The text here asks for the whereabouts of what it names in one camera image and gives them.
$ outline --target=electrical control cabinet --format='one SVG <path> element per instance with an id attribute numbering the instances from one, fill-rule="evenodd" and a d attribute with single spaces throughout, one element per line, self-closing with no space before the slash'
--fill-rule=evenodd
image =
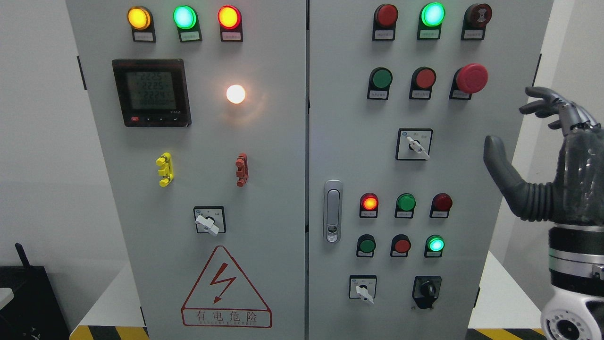
<path id="1" fill-rule="evenodd" d="M 376 41 L 382 1 L 310 0 L 311 340 L 464 338 L 501 203 L 484 137 L 516 144 L 551 1 L 491 0 L 473 16 L 472 0 L 429 3 L 391 2 L 396 37 Z M 370 98 L 368 81 L 388 96 Z M 359 216 L 366 193 L 375 218 Z M 375 277 L 370 303 L 350 298 L 356 276 Z"/>
<path id="2" fill-rule="evenodd" d="M 302 340 L 306 1 L 67 8 L 151 339 Z"/>
<path id="3" fill-rule="evenodd" d="M 66 2 L 151 339 L 463 338 L 551 0 Z"/>

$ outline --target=yellow black hazard stripe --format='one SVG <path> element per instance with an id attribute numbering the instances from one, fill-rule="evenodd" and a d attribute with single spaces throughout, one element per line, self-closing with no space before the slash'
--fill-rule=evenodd
<path id="1" fill-rule="evenodd" d="M 544 340 L 540 329 L 469 329 L 466 340 Z M 69 340 L 149 340 L 147 327 L 78 326 Z"/>

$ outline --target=illuminated white light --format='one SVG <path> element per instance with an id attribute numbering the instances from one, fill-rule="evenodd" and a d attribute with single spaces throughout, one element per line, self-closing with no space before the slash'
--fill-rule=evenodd
<path id="1" fill-rule="evenodd" d="M 229 86 L 226 93 L 226 98 L 233 104 L 239 104 L 245 99 L 245 89 L 239 84 Z"/>

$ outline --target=lightning bolt symbol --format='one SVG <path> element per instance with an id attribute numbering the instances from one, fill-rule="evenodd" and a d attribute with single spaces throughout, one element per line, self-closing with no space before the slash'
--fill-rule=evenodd
<path id="1" fill-rule="evenodd" d="M 219 284 L 219 283 L 223 283 L 223 282 L 228 282 L 228 284 L 226 285 L 226 287 L 222 290 L 222 293 L 220 293 L 220 295 L 218 295 L 218 296 L 216 296 L 214 298 L 214 303 L 217 303 L 218 301 L 222 300 L 222 298 L 221 298 L 222 294 L 224 294 L 224 292 L 226 292 L 226 290 L 229 288 L 229 286 L 232 285 L 233 281 L 235 281 L 235 279 L 237 278 L 235 276 L 234 278 L 228 278 L 228 279 L 217 281 L 218 277 L 220 277 L 220 275 L 222 274 L 222 272 L 225 271 L 225 269 L 227 268 L 227 266 L 228 266 L 228 264 L 223 262 L 222 266 L 220 266 L 220 269 L 218 270 L 218 272 L 216 272 L 216 275 L 212 279 L 212 282 L 210 282 L 210 286 L 212 286 L 213 284 Z"/>

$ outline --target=green indicator light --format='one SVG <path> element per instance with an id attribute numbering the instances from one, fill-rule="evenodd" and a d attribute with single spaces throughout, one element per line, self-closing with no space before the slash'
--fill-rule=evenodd
<path id="1" fill-rule="evenodd" d="M 361 249 L 361 251 L 363 253 L 370 253 L 375 250 L 376 244 L 375 244 L 375 242 L 373 242 L 371 240 L 365 240 L 365 241 L 361 242 L 361 244 L 359 245 L 359 248 Z"/>
<path id="2" fill-rule="evenodd" d="M 374 73 L 372 82 L 377 88 L 386 88 L 392 83 L 392 74 L 381 69 Z"/>
<path id="3" fill-rule="evenodd" d="M 431 2 L 422 9 L 422 22 L 428 27 L 435 27 L 445 20 L 445 7 L 440 2 Z"/>
<path id="4" fill-rule="evenodd" d="M 396 205 L 402 211 L 411 211 L 411 210 L 413 210 L 413 208 L 415 208 L 416 201 L 415 201 L 415 198 L 413 197 L 413 195 L 403 194 L 396 201 Z"/>
<path id="5" fill-rule="evenodd" d="M 430 251 L 439 252 L 445 247 L 445 241 L 440 236 L 432 236 L 428 239 L 428 248 Z"/>
<path id="6" fill-rule="evenodd" d="M 178 6 L 174 9 L 174 22 L 178 28 L 188 30 L 197 23 L 197 14 L 189 6 Z"/>

